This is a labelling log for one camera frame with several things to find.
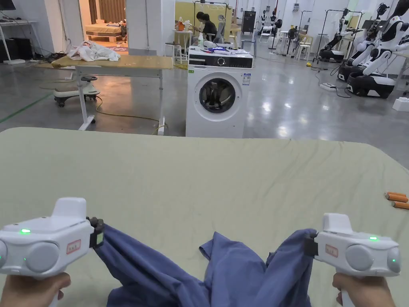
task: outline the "stool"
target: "stool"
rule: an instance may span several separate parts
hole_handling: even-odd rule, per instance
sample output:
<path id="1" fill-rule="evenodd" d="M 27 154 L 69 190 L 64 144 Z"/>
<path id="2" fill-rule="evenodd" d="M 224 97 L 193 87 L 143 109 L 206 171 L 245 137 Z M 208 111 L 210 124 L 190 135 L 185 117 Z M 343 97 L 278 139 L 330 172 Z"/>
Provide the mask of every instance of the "stool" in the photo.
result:
<path id="1" fill-rule="evenodd" d="M 175 43 L 165 43 L 165 49 L 166 49 L 166 46 L 172 47 L 172 64 L 175 64 L 175 50 L 176 50 L 176 57 L 178 56 L 177 52 L 179 52 L 179 61 L 180 61 L 180 64 L 182 64 L 182 46 L 179 44 L 175 44 Z"/>
<path id="2" fill-rule="evenodd" d="M 306 48 L 306 56 L 304 60 L 307 60 L 310 58 L 310 52 L 311 52 L 311 45 L 299 45 L 298 46 L 298 54 L 297 54 L 297 59 L 300 60 L 301 58 L 301 52 L 302 50 Z"/>

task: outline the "red label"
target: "red label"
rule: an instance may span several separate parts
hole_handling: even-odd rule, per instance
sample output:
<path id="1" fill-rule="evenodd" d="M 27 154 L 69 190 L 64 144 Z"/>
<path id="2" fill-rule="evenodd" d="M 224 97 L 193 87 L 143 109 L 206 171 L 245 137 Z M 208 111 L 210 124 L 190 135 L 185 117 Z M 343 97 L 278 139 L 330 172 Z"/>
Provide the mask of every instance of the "red label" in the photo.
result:
<path id="1" fill-rule="evenodd" d="M 73 252 L 81 248 L 81 240 L 76 240 L 67 245 L 67 255 L 72 254 Z"/>
<path id="2" fill-rule="evenodd" d="M 325 252 L 331 256 L 334 256 L 335 258 L 338 258 L 338 249 L 331 245 L 325 244 Z"/>

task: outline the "white controller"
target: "white controller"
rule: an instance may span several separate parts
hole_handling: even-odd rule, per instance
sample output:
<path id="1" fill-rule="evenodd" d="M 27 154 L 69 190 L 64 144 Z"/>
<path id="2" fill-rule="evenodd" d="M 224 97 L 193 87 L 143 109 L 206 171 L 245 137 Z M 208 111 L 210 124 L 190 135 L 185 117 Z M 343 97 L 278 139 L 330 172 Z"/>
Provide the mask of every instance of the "white controller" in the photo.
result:
<path id="1" fill-rule="evenodd" d="M 58 275 L 86 255 L 95 228 L 82 198 L 59 199 L 50 217 L 4 226 L 0 230 L 0 273 L 38 280 Z M 103 233 L 96 241 L 103 241 Z M 51 306 L 56 306 L 56 296 Z"/>
<path id="2" fill-rule="evenodd" d="M 324 230 L 311 238 L 314 244 L 307 254 L 351 276 L 399 275 L 399 244 L 391 238 L 354 232 L 344 214 L 326 213 L 323 224 Z M 344 307 L 354 307 L 346 291 L 342 291 L 342 301 Z"/>

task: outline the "black shirt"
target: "black shirt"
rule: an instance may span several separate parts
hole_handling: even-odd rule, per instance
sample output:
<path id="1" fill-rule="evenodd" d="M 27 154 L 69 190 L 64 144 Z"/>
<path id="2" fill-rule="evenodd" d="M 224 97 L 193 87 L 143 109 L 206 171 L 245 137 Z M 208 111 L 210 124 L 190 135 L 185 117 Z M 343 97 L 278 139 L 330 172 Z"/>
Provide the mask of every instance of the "black shirt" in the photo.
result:
<path id="1" fill-rule="evenodd" d="M 211 21 L 206 21 L 204 28 L 203 28 L 203 34 L 214 34 L 214 36 L 210 36 L 210 35 L 206 35 L 206 39 L 208 41 L 213 41 L 214 38 L 216 37 L 215 35 L 217 34 L 217 28 L 214 25 L 214 23 L 212 23 Z"/>

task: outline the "green floor line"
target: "green floor line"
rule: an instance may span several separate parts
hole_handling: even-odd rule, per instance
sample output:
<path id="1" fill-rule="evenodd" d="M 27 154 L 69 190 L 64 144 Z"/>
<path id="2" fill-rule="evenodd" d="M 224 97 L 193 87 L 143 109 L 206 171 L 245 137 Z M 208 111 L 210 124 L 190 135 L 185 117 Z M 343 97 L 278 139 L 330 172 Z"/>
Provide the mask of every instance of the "green floor line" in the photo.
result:
<path id="1" fill-rule="evenodd" d="M 45 95 L 44 97 L 41 97 L 40 99 L 38 99 L 38 100 L 36 100 L 36 101 L 34 101 L 34 102 L 32 102 L 32 103 L 26 105 L 24 108 L 21 108 L 20 110 L 14 112 L 14 113 L 12 113 L 12 114 L 10 114 L 9 116 L 0 119 L 0 124 L 1 124 L 2 122 L 5 122 L 6 120 L 9 120 L 10 118 L 12 118 L 12 117 L 18 115 L 18 114 L 20 114 L 21 112 L 23 112 L 23 111 L 25 111 L 25 110 L 31 108 L 33 105 L 39 103 L 40 101 L 46 99 L 47 97 L 49 97 L 49 96 L 51 96 L 51 95 L 52 95 L 52 93 L 49 93 L 49 94 Z"/>

